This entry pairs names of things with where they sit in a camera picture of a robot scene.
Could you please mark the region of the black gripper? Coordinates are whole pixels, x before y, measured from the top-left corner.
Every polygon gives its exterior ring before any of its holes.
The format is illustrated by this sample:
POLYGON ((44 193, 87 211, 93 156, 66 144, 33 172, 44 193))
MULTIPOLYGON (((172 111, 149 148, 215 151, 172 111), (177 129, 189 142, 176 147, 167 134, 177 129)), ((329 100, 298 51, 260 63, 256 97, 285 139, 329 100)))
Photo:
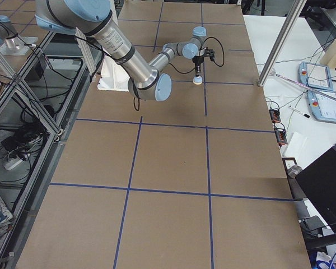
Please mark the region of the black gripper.
POLYGON ((192 59, 193 63, 195 64, 195 77, 201 77, 202 76, 202 69, 201 64, 204 63, 204 57, 202 56, 195 56, 192 59))

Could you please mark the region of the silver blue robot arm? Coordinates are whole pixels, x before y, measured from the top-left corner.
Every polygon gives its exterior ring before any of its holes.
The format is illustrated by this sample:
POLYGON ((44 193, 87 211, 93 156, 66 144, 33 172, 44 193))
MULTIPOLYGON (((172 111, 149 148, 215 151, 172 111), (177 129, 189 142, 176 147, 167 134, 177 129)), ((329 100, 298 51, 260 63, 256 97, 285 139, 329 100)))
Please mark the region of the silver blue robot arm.
POLYGON ((0 52, 3 55, 25 55, 37 41, 37 37, 21 36, 11 20, 5 15, 0 15, 0 52))
POLYGON ((162 70, 177 56, 197 56, 207 34, 204 27, 197 26, 188 41, 167 43, 146 62, 114 22, 110 1, 36 1, 35 16, 37 25, 45 30, 67 35, 81 30, 86 37, 94 38, 129 75, 129 92, 143 100, 169 98, 171 77, 162 70))

